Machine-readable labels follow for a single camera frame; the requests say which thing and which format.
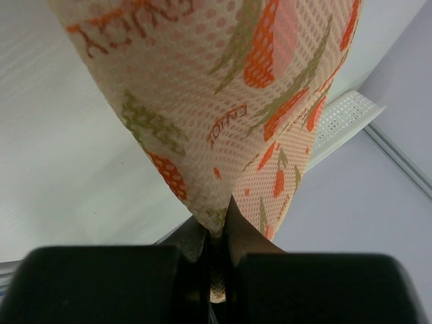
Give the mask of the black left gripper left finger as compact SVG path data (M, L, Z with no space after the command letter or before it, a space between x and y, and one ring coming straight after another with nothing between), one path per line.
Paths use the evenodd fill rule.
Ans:
M207 323L209 288L209 234L191 218L158 244L33 250L1 322Z

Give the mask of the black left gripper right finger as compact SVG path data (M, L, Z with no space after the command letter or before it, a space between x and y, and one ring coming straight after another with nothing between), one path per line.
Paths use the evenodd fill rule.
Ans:
M229 323L426 323L412 281L385 254L288 253L241 214L224 226Z

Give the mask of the floral mesh laundry bag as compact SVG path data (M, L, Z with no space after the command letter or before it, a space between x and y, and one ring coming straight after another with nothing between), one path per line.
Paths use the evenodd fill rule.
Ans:
M230 200L272 240L361 1L50 1L122 124L219 244Z

